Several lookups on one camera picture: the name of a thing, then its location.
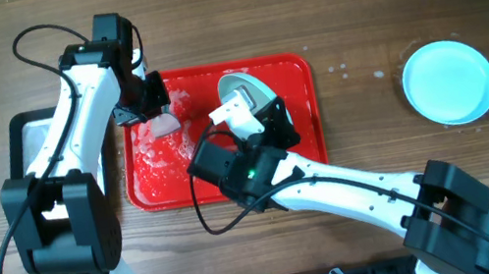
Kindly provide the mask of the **pink sponge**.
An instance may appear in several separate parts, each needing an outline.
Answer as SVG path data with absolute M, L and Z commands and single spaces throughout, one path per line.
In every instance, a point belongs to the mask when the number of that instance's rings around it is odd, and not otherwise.
M 172 113 L 162 113 L 150 121 L 151 132 L 154 137 L 166 137 L 181 128 L 181 122 Z

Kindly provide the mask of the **light blue plate back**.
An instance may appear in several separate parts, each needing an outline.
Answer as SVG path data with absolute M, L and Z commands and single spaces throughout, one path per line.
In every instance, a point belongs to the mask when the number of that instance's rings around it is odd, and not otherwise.
M 218 81 L 218 94 L 221 100 L 231 91 L 239 86 L 244 86 L 250 97 L 255 100 L 256 107 L 252 110 L 252 114 L 256 117 L 256 113 L 266 106 L 271 100 L 276 98 L 275 92 L 261 80 L 254 76 L 244 73 L 232 73 L 223 76 Z

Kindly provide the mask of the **light blue plate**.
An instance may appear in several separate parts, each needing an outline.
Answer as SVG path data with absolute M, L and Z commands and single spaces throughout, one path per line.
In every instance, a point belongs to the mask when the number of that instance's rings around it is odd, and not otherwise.
M 252 110 L 252 114 L 256 117 L 256 113 L 266 106 L 271 100 L 276 98 L 275 92 L 261 80 L 254 76 L 244 73 L 232 73 L 223 76 L 218 81 L 218 94 L 221 100 L 231 91 L 239 86 L 244 86 L 250 97 L 255 100 L 256 107 Z
M 407 102 L 432 122 L 469 124 L 489 111 L 489 60 L 470 45 L 427 43 L 407 59 L 402 74 Z

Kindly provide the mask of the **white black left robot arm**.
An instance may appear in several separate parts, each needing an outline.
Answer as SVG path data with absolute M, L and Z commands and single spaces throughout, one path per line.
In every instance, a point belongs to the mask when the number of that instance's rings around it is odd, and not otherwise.
M 59 73 L 62 93 L 49 134 L 21 178 L 1 189 L 9 230 L 28 274 L 134 274 L 121 259 L 120 223 L 96 182 L 108 118 L 118 109 L 135 122 L 170 102 L 159 72 L 140 62 L 89 63 Z

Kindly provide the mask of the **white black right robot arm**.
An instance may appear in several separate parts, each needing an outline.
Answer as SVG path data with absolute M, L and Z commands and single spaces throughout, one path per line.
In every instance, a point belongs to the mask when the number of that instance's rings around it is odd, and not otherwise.
M 489 187 L 456 165 L 371 173 L 270 145 L 231 151 L 206 141 L 188 173 L 248 212 L 320 211 L 392 232 L 416 258 L 415 274 L 489 274 Z

